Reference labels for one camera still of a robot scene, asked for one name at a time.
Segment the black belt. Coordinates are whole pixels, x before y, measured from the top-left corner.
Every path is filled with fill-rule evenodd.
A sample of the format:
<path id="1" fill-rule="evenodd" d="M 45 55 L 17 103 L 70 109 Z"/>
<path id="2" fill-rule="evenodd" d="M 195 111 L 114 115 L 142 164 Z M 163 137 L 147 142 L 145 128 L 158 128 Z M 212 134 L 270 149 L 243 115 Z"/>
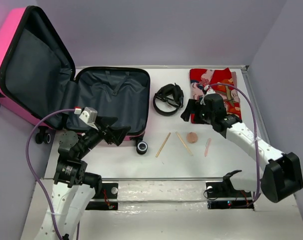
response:
<path id="1" fill-rule="evenodd" d="M 169 104 L 175 109 L 173 111 L 163 111 L 157 107 L 156 100 Z M 174 115 L 184 106 L 184 92 L 178 84 L 167 84 L 161 87 L 153 96 L 153 108 L 161 116 L 169 117 Z"/>

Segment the wooden chopstick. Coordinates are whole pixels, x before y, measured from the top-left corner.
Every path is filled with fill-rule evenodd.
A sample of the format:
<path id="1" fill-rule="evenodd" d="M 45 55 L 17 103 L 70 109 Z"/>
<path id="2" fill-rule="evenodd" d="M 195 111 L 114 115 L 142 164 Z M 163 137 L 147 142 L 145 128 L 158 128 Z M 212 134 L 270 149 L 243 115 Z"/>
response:
<path id="1" fill-rule="evenodd" d="M 159 150 L 157 151 L 157 153 L 156 153 L 156 155 L 155 155 L 156 158 L 159 157 L 159 155 L 160 155 L 161 151 L 163 150 L 163 148 L 164 148 L 166 142 L 168 141 L 170 135 L 171 135 L 171 132 L 169 132 L 169 133 L 167 134 L 166 138 L 164 139 L 163 143 L 161 144 Z"/>
<path id="2" fill-rule="evenodd" d="M 189 149 L 189 147 L 187 146 L 187 144 L 185 143 L 185 141 L 181 137 L 180 133 L 178 131 L 176 131 L 175 134 L 177 135 L 177 137 L 179 138 L 179 140 L 181 141 L 181 143 L 183 144 L 183 146 L 186 148 L 186 150 L 189 153 L 189 155 L 194 156 L 193 153 L 192 153 L 192 151 Z"/>

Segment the red printed cloth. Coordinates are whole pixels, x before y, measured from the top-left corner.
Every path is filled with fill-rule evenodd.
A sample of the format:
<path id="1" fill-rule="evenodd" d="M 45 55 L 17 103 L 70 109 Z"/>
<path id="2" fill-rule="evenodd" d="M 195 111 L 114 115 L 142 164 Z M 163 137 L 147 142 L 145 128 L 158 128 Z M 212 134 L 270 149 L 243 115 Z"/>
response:
<path id="1" fill-rule="evenodd" d="M 224 100 L 224 106 L 228 114 L 242 117 L 240 98 L 238 92 L 233 88 L 237 85 L 237 75 L 229 68 L 205 69 L 192 68 L 189 71 L 191 98 L 199 100 L 203 97 L 203 89 L 207 85 L 216 84 L 212 89 Z"/>

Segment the pink comb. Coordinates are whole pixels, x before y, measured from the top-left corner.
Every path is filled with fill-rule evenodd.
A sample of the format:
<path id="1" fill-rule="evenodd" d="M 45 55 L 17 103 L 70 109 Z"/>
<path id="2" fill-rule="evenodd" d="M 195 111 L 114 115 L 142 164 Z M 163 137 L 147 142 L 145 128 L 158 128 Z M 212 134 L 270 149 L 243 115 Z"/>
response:
<path id="1" fill-rule="evenodd" d="M 205 145 L 205 151 L 204 151 L 204 156 L 205 156 L 205 157 L 207 157 L 207 155 L 208 155 L 209 147 L 210 147 L 211 141 L 212 141 L 211 138 L 208 138 L 208 139 L 207 139 L 207 142 L 206 142 L 206 145 Z"/>

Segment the pink hard-shell suitcase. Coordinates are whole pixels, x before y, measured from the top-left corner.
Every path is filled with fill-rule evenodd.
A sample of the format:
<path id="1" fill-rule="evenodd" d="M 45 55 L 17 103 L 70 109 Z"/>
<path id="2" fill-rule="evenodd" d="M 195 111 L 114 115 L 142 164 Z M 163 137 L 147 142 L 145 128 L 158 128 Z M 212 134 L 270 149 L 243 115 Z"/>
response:
<path id="1" fill-rule="evenodd" d="M 0 107 L 33 125 L 44 120 L 38 144 L 50 140 L 48 129 L 86 132 L 89 126 L 67 109 L 90 107 L 100 116 L 116 117 L 115 127 L 129 127 L 125 139 L 145 154 L 150 85 L 150 75 L 140 68 L 90 66 L 77 71 L 38 6 L 12 9 L 0 28 Z"/>

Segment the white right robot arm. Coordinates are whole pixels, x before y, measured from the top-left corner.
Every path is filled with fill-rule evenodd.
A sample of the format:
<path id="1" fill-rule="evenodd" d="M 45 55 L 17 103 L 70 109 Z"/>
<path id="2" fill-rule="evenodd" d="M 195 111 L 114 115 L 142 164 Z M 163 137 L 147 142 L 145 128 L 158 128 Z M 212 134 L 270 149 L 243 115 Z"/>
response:
<path id="1" fill-rule="evenodd" d="M 180 116 L 185 122 L 194 118 L 208 124 L 225 139 L 237 145 L 256 162 L 253 176 L 237 169 L 223 176 L 222 192 L 233 196 L 238 191 L 263 195 L 278 203 L 303 188 L 299 157 L 284 153 L 253 133 L 236 115 L 228 114 L 224 100 L 218 93 L 210 93 L 200 100 L 189 99 Z"/>

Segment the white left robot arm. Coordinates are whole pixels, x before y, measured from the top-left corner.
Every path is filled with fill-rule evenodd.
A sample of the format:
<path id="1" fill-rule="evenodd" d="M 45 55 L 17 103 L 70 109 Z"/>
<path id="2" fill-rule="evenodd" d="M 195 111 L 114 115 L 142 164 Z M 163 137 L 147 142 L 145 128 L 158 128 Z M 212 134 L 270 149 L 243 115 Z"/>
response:
<path id="1" fill-rule="evenodd" d="M 90 128 L 84 135 L 67 131 L 59 141 L 52 193 L 37 240 L 56 240 L 59 235 L 64 240 L 73 239 L 89 201 L 102 193 L 102 177 L 86 171 L 83 157 L 101 141 L 119 146 L 131 129 L 114 127 L 117 117 L 86 112 L 79 118 Z"/>

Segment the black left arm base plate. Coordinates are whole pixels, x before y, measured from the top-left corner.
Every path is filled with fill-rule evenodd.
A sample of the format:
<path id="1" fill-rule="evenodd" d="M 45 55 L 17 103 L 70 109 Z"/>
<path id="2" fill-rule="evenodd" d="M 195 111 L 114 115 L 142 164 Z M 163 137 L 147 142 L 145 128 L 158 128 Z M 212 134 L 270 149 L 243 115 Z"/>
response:
<path id="1" fill-rule="evenodd" d="M 119 184 L 117 182 L 102 182 L 102 189 L 88 203 L 87 211 L 117 211 Z"/>

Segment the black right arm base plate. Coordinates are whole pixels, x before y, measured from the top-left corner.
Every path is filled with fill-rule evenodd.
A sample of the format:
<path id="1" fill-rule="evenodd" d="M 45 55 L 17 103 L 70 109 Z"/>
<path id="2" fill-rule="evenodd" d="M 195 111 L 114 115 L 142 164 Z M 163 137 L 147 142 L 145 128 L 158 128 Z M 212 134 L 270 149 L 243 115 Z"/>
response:
<path id="1" fill-rule="evenodd" d="M 203 196 L 209 210 L 251 209 L 254 210 L 253 197 L 244 190 L 224 189 L 223 182 L 206 183 Z"/>

